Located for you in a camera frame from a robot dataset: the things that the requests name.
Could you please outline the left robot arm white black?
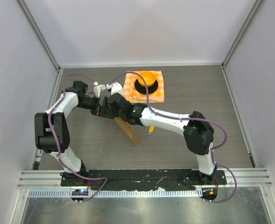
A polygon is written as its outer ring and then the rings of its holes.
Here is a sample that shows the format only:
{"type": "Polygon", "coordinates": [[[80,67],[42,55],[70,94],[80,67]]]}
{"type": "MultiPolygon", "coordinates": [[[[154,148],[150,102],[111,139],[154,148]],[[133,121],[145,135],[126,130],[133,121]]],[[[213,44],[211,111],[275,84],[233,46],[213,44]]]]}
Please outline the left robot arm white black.
{"type": "Polygon", "coordinates": [[[94,82],[93,97],[86,92],[88,85],[74,81],[73,86],[64,88],[59,99],[45,112],[34,116],[35,144],[38,149],[53,156],[63,167],[64,175],[71,176],[77,186],[83,186],[88,179],[84,163],[77,158],[70,147],[70,134],[66,118],[76,107],[90,110],[93,115],[100,111],[100,93],[106,89],[94,82]]]}

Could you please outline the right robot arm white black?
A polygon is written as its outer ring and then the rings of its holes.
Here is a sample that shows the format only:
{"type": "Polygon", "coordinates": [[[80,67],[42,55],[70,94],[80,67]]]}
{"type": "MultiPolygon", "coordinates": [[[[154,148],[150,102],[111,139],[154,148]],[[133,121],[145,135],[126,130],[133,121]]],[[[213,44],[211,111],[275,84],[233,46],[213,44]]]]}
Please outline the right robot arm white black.
{"type": "Polygon", "coordinates": [[[107,103],[115,117],[130,125],[159,127],[183,136],[187,149],[196,154],[199,180],[203,184],[215,180],[217,168],[211,157],[214,129],[200,112],[184,115],[151,109],[146,104],[132,104],[119,93],[112,94],[107,103]]]}

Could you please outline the brown cardboard express box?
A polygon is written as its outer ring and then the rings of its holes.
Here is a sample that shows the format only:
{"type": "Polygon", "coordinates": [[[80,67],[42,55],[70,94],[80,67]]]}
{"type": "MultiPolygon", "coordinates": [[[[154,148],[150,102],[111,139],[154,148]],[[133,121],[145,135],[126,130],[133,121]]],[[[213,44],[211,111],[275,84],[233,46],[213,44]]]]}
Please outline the brown cardboard express box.
{"type": "Polygon", "coordinates": [[[129,123],[125,122],[120,117],[114,118],[114,121],[119,126],[119,128],[123,131],[123,133],[128,137],[132,145],[136,146],[139,144],[138,134],[131,127],[129,123]]]}

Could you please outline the yellow utility knife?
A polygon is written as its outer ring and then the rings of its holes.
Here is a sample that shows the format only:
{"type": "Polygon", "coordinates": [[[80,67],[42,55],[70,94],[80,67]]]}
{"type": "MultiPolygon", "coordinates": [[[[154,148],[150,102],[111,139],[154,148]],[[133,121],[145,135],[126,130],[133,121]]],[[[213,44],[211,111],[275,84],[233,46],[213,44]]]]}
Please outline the yellow utility knife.
{"type": "Polygon", "coordinates": [[[154,126],[150,126],[149,129],[148,129],[148,135],[151,135],[154,131],[154,126]]]}

